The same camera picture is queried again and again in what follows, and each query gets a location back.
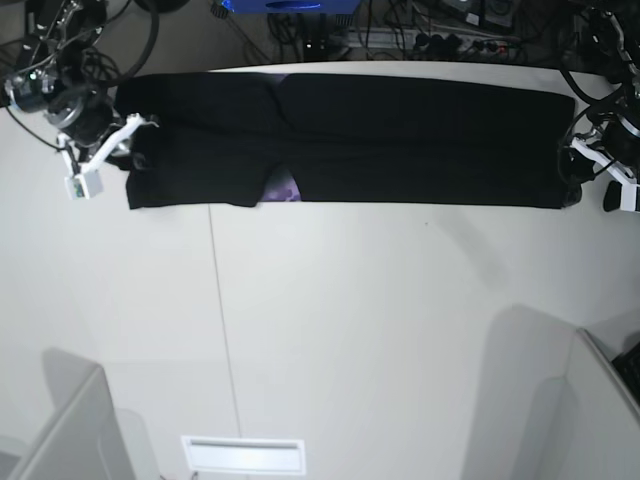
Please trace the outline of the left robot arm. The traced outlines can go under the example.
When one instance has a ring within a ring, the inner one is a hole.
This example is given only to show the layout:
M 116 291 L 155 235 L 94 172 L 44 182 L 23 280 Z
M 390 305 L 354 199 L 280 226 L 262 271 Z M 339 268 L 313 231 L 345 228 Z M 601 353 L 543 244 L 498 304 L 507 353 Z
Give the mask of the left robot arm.
M 559 71 L 586 104 L 572 120 L 557 150 L 561 179 L 570 187 L 611 176 L 603 209 L 639 211 L 639 3 L 576 1 L 584 13 L 585 36 L 598 52 L 607 81 L 615 90 L 602 98 L 587 94 L 565 67 Z

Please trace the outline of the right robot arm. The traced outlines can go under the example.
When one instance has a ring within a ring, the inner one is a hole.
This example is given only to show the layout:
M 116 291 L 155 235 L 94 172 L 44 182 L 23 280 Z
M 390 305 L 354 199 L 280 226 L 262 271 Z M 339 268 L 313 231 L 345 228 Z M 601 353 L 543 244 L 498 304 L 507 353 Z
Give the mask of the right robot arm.
M 15 63 L 1 76 L 1 106 L 44 115 L 59 133 L 46 145 L 66 156 L 79 174 L 106 162 L 129 170 L 144 158 L 132 150 L 135 132 L 150 120 L 119 113 L 110 90 L 132 79 L 155 46 L 160 17 L 156 2 L 143 4 L 150 16 L 146 44 L 134 64 L 121 71 L 96 43 L 113 22 L 105 1 L 40 1 L 30 33 L 19 39 Z

